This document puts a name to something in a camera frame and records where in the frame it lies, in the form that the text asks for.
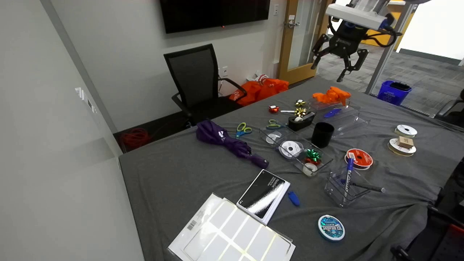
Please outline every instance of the white wall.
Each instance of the white wall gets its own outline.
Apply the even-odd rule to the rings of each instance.
[[[2,0],[0,34],[0,260],[144,260],[109,128],[41,3]]]
[[[266,22],[176,35],[164,34],[159,0],[51,2],[117,131],[179,112],[166,52],[212,42],[220,67],[240,83],[257,71],[273,74],[279,61],[286,0],[272,0]]]
[[[463,12],[463,0],[431,0],[421,5],[399,48],[463,60]]]

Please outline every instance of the black cup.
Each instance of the black cup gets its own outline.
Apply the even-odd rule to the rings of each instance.
[[[314,137],[311,138],[311,141],[320,147],[320,148],[325,148],[330,145],[333,134],[334,134],[334,126],[327,124],[327,122],[318,122],[318,125],[315,126],[315,132]]]

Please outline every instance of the blue container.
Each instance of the blue container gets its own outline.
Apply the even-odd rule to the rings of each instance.
[[[411,93],[411,87],[396,81],[385,81],[380,87],[378,99],[394,103],[402,105],[408,93]]]

